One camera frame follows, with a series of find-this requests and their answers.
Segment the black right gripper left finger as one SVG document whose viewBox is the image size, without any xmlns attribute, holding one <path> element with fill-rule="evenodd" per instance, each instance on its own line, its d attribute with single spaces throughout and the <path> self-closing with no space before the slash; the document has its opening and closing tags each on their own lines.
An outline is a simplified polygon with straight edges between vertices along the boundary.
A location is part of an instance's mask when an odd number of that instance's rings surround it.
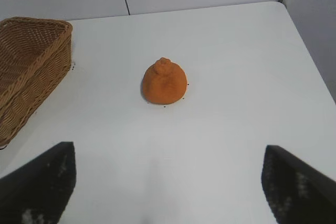
<svg viewBox="0 0 336 224">
<path fill-rule="evenodd" d="M 1 223 L 58 223 L 76 185 L 73 142 L 60 142 L 1 178 Z"/>
</svg>

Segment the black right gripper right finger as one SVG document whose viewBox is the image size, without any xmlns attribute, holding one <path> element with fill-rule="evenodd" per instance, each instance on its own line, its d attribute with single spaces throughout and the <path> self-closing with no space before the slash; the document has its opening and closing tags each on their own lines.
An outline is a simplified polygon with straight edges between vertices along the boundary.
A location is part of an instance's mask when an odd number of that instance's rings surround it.
<svg viewBox="0 0 336 224">
<path fill-rule="evenodd" d="M 278 145 L 267 145 L 261 172 L 277 223 L 335 223 L 335 181 Z"/>
</svg>

